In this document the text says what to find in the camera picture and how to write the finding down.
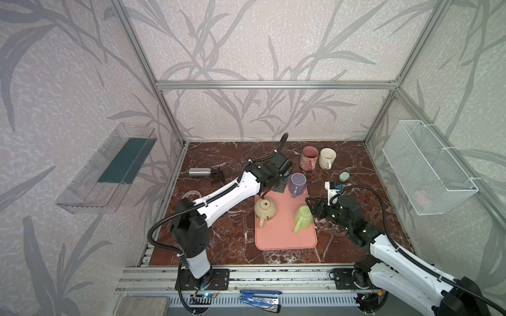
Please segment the purple mug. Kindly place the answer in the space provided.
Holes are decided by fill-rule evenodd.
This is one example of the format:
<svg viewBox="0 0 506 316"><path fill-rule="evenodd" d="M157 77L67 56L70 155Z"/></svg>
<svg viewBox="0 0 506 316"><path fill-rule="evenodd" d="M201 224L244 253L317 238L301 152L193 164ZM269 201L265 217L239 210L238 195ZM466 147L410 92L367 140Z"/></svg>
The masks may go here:
<svg viewBox="0 0 506 316"><path fill-rule="evenodd" d="M288 190L292 198L301 196L306 189L307 179L302 173L296 172L291 175L288 182Z"/></svg>

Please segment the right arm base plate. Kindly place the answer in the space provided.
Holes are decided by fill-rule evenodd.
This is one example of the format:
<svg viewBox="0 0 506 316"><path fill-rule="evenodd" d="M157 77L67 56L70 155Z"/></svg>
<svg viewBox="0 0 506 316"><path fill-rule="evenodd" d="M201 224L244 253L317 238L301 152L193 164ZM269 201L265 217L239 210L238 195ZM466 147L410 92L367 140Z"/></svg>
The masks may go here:
<svg viewBox="0 0 506 316"><path fill-rule="evenodd" d="M359 290L353 278L353 268L332 269L328 276L335 283L337 290Z"/></svg>

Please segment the pink plastic tray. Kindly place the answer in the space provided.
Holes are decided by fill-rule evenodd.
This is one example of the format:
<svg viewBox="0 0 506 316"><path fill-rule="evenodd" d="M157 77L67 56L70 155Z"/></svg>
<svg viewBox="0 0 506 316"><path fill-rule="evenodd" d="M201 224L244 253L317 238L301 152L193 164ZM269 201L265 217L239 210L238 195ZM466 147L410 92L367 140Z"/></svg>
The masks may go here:
<svg viewBox="0 0 506 316"><path fill-rule="evenodd" d="M317 243L315 226L312 223L307 229L294 233L295 213L302 206L307 206L305 199L308 190L296 198L292 198L290 192L268 192L266 198L274 201L277 212L274 218L265 222L263 228L259 228L259 218L255 217L255 245L259 250L298 250L314 248Z"/></svg>

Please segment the white mug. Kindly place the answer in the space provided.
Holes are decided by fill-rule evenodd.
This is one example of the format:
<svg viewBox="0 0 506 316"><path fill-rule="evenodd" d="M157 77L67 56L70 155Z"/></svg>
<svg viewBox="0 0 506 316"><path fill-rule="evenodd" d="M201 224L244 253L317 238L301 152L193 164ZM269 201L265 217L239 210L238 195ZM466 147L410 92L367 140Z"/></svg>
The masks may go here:
<svg viewBox="0 0 506 316"><path fill-rule="evenodd" d="M318 159L318 164L320 168L324 170L330 170L336 157L337 157L336 152L331 148L322 149L320 151L320 156Z"/></svg>

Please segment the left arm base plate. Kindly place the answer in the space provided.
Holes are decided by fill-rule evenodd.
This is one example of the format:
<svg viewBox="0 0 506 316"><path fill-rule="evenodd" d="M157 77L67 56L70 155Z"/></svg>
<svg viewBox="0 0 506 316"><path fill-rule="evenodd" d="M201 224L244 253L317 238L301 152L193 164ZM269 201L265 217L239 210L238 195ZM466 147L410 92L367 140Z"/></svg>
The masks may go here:
<svg viewBox="0 0 506 316"><path fill-rule="evenodd" d="M230 272L229 269L211 269L202 278L197 279L188 269L182 269L178 272L175 289L181 291L227 290Z"/></svg>

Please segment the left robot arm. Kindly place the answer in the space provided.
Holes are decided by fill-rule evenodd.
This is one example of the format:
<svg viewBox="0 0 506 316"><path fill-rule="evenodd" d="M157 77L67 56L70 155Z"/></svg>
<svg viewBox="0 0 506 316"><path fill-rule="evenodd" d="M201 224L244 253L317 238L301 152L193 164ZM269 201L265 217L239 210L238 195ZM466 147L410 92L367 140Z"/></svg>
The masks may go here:
<svg viewBox="0 0 506 316"><path fill-rule="evenodd" d="M195 201L186 198L181 200L175 214L156 222L150 228L148 243L156 248L176 252L181 258L181 264L194 279L205 279L212 271L206 253L209 244L208 229L231 208L248 198L263 198L271 191L282 193L292 164L280 150L267 157L249 161L229 184ZM154 238L155 231L166 224L169 225L176 246L163 244Z"/></svg>

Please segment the green mug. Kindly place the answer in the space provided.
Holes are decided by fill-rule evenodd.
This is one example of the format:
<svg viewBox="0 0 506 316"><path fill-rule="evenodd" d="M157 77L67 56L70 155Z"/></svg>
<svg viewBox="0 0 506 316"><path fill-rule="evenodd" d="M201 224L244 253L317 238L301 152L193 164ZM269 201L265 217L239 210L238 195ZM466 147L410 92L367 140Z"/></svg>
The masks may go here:
<svg viewBox="0 0 506 316"><path fill-rule="evenodd" d="M295 213L294 216L294 233L298 233L301 230L309 229L313 223L313 215L310 208L305 205L301 206Z"/></svg>

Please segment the pink mug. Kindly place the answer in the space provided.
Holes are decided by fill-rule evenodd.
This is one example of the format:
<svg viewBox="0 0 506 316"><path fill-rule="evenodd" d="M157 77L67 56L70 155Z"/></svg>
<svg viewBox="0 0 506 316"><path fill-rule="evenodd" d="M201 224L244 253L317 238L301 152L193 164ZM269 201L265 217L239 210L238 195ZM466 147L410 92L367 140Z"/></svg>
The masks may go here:
<svg viewBox="0 0 506 316"><path fill-rule="evenodd" d="M317 148L313 146L304 147L300 157L300 168L304 171L315 170L318 156L319 151Z"/></svg>

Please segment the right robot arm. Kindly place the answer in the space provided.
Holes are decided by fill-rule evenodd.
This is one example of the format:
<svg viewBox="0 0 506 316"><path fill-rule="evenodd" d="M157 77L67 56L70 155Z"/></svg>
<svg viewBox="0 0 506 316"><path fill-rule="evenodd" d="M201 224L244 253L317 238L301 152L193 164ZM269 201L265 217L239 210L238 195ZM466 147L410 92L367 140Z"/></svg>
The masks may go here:
<svg viewBox="0 0 506 316"><path fill-rule="evenodd" d="M355 246L366 250L366 259L354 266L360 282L389 292L423 315L489 315L491 309L505 314L482 295L477 283L444 273L367 222L354 196L339 196L334 205L308 197L306 204L314 217L338 225Z"/></svg>

